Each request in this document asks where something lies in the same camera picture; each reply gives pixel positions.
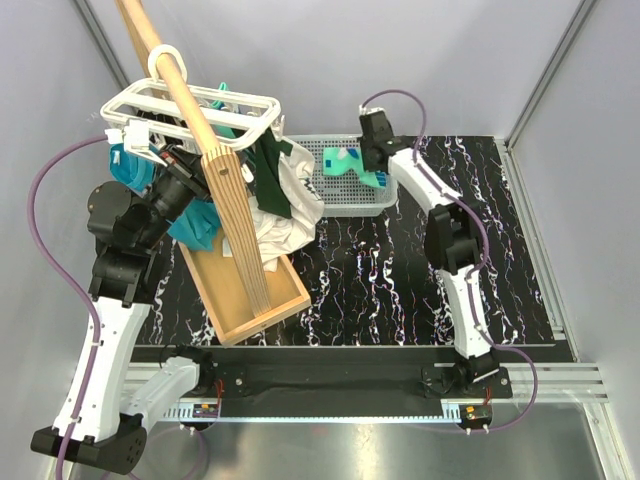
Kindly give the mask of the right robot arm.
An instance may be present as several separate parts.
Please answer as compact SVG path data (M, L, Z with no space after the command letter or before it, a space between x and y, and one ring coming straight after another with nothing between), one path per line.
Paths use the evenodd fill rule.
M460 393L476 396L499 370L480 293L488 236L477 208L427 165L418 141L394 134L384 109L361 106L359 122L364 168L389 174L427 215L425 256L444 283L454 326L457 359L450 378Z

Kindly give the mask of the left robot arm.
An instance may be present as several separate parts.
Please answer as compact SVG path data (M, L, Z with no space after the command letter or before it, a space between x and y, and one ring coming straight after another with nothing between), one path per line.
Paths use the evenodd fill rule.
M80 296L89 312L79 363L54 423L33 434L30 448L51 456L56 469L73 462L127 475L138 464L153 426L182 396L203 396L216 386L211 354L178 345L160 371L130 397L124 380L138 333L162 275L158 244L194 199L206 199L200 157L178 145L157 151L161 170L141 194L109 181L87 201L87 229L96 258L87 289L53 258L38 231L35 201L49 170L85 147L73 145L36 174L28 194L28 225L43 257Z

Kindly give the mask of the white plastic clip hanger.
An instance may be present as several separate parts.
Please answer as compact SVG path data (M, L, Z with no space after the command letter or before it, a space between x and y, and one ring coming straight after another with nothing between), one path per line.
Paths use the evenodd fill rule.
M134 119L133 110L142 110L186 123L181 127L151 120L153 133L193 142L203 152L221 145L240 151L281 119L281 104L273 97L187 84L184 61L171 45L154 47L147 66L148 78L130 84L101 107L109 125L124 126Z

